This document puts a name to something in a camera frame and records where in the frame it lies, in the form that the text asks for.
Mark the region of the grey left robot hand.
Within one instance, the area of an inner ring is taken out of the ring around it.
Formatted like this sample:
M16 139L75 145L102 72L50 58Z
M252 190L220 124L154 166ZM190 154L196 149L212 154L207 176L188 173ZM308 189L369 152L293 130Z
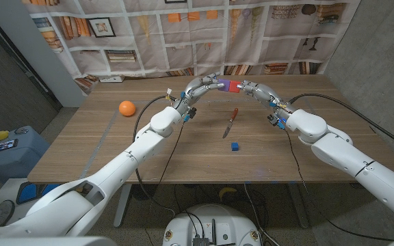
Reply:
M173 104L173 107L181 115L184 115L209 90L215 90L224 86L223 83L217 80L217 76L220 76L220 72L190 81L181 94L181 97Z

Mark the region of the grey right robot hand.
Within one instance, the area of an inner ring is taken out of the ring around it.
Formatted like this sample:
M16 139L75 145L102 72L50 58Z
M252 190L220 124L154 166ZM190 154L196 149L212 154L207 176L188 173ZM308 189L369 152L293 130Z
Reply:
M288 119L297 110L265 84L242 81L237 87L246 95L257 99L266 108L271 109L277 118Z

